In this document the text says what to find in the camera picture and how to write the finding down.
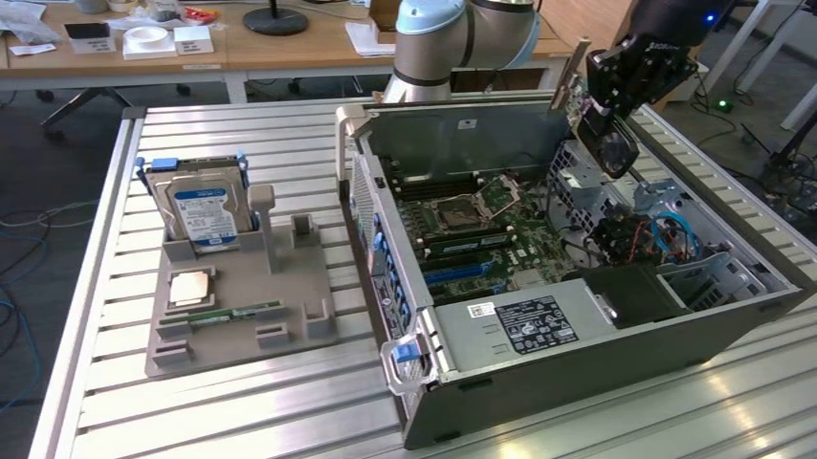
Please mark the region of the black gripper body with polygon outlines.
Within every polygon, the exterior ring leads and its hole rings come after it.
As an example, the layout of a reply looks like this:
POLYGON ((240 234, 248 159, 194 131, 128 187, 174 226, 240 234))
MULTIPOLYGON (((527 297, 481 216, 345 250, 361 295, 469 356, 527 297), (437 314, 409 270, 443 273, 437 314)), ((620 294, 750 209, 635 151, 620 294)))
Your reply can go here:
POLYGON ((628 17, 627 60, 684 60, 731 4, 723 0, 636 1, 628 17))

